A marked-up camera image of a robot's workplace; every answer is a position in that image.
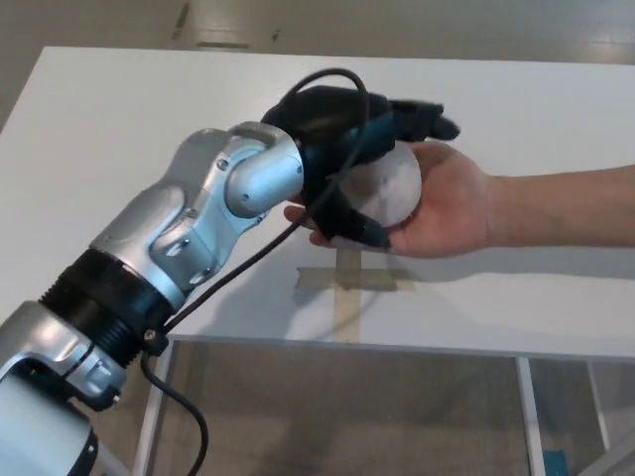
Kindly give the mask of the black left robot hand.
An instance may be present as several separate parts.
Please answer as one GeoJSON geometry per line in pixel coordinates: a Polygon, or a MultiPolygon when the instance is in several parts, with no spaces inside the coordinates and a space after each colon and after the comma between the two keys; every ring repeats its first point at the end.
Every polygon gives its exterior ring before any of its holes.
{"type": "Polygon", "coordinates": [[[390,239],[386,227],[354,208],[335,183],[336,175],[345,164],[353,172],[377,166],[405,142],[453,140],[459,128],[445,118],[440,104],[370,94],[368,121],[360,135],[360,104],[361,96],[355,90],[318,85],[282,99],[265,114],[263,122],[299,142],[304,166],[300,197],[321,234],[387,249],[390,239]]]}

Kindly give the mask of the person's bare hand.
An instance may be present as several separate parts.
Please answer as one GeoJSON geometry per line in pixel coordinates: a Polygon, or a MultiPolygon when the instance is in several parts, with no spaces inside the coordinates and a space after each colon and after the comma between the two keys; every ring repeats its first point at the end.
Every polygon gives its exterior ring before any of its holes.
{"type": "Polygon", "coordinates": [[[408,218],[388,229],[388,251],[443,258],[498,245],[504,178],[485,173],[468,156],[440,142],[409,148],[420,166],[422,195],[408,218]]]}

